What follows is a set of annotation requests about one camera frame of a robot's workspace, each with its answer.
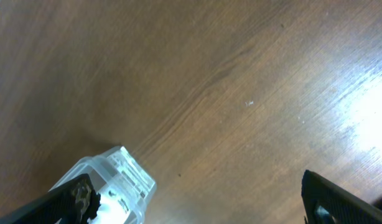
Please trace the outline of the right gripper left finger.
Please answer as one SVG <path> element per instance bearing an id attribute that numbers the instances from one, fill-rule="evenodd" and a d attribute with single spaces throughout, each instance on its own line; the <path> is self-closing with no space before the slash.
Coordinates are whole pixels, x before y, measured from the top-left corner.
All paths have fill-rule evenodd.
<path id="1" fill-rule="evenodd" d="M 101 195 L 88 174 L 49 191 L 42 197 L 0 218 L 0 224 L 82 224 L 97 217 Z"/>

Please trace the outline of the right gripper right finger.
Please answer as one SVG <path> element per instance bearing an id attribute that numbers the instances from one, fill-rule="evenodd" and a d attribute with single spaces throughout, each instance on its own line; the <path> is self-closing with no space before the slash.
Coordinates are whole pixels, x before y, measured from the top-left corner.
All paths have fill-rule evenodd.
<path id="1" fill-rule="evenodd" d="M 382 224 L 382 208 L 366 203 L 310 170 L 302 177 L 301 196 L 305 224 Z"/>

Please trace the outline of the clear plastic container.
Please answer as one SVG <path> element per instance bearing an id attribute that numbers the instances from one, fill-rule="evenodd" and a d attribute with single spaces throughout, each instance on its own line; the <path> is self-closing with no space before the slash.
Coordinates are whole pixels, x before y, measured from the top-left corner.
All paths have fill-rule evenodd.
<path id="1" fill-rule="evenodd" d="M 80 159 L 52 188 L 88 174 L 95 190 L 110 187 L 117 191 L 129 208 L 124 224 L 143 224 L 147 206 L 157 189 L 156 181 L 135 161 L 123 146 L 93 157 Z"/>

